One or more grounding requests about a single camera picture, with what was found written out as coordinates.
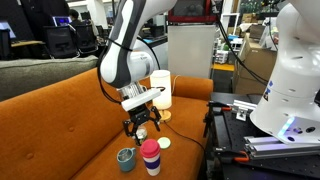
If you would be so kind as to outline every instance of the couch cushion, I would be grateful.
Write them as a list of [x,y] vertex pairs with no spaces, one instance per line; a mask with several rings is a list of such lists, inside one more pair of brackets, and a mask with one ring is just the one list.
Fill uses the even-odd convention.
[[[168,122],[175,131],[193,138],[203,146],[205,124],[203,118],[208,108],[206,101],[184,97],[173,97],[169,109],[172,119]],[[155,130],[152,122],[146,123],[148,138],[158,139],[168,137],[171,145],[168,149],[161,150],[161,171],[156,179],[197,179],[198,171],[203,157],[201,147],[188,139],[175,134],[165,124],[160,125],[160,132]],[[136,166],[128,172],[120,171],[116,155],[122,148],[137,148]],[[128,138],[124,132],[119,134],[99,155],[84,167],[74,179],[151,179],[147,173],[139,147],[134,140]]]
[[2,101],[0,179],[69,179],[126,119],[122,107],[102,95],[96,69]]
[[97,57],[0,61],[0,101],[70,78],[96,66]]

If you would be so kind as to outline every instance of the teal mug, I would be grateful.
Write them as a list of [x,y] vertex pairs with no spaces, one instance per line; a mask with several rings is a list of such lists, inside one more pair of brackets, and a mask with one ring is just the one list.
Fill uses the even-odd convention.
[[117,160],[121,171],[131,171],[136,165],[136,148],[124,148],[117,154]]

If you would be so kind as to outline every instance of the robotic arm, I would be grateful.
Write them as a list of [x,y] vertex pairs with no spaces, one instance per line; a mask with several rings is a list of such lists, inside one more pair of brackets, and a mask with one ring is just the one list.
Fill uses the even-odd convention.
[[[153,16],[170,10],[177,0],[122,0],[114,27],[109,36],[108,51],[101,63],[102,78],[117,88],[122,96],[121,105],[128,111],[130,120],[123,122],[127,136],[140,141],[136,135],[138,126],[148,120],[154,121],[158,131],[161,118],[156,107],[149,110],[145,103],[160,96],[159,89],[144,91],[139,80],[148,77],[155,69],[152,56],[148,52],[132,50],[139,46],[136,42],[144,22]],[[156,118],[150,117],[150,111]],[[130,132],[129,124],[133,123]]]
[[319,144],[320,1],[288,1],[277,18],[276,65],[250,118],[284,143]]

